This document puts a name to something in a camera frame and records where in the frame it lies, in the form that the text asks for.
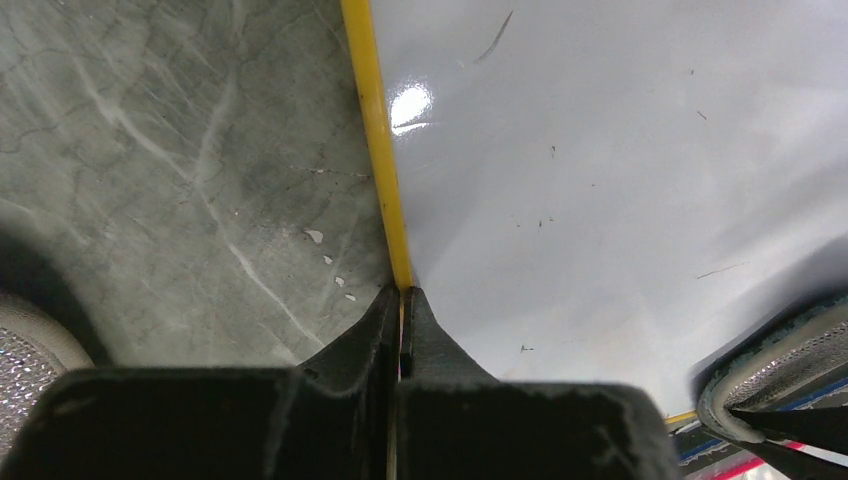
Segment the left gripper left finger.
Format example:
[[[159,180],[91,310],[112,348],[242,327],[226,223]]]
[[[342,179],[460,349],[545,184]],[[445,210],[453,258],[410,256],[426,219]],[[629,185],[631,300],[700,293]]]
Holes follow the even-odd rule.
[[[90,368],[38,400],[5,479],[383,479],[400,295],[295,367]]]

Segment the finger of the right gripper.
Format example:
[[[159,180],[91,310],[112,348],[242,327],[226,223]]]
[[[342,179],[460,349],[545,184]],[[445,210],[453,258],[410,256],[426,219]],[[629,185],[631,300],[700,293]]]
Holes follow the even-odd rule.
[[[781,442],[798,442],[845,455],[847,453],[847,409],[845,407],[771,412],[734,412],[735,416],[765,435],[760,443],[740,441],[737,445],[790,479],[845,479],[847,468],[830,460],[794,450]]]

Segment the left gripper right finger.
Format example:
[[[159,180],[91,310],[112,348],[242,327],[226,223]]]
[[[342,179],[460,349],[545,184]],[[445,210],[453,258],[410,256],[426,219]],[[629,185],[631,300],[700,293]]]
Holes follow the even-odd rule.
[[[403,298],[396,390],[401,479],[678,479],[665,423],[641,389],[508,382],[437,322],[421,289]]]

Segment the grey mesh scrubbing pad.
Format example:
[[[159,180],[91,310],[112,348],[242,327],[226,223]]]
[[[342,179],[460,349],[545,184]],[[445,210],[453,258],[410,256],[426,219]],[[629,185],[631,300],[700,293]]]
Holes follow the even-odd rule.
[[[846,365],[847,298],[831,298],[750,338],[714,371],[696,403],[697,417],[722,437],[760,443],[765,435],[736,410],[772,406]]]

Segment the yellow framed whiteboard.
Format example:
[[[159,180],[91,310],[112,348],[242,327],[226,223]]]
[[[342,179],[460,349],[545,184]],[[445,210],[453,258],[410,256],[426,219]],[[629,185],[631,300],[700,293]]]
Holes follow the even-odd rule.
[[[401,286],[509,380],[666,415],[847,288],[843,1],[346,1]]]

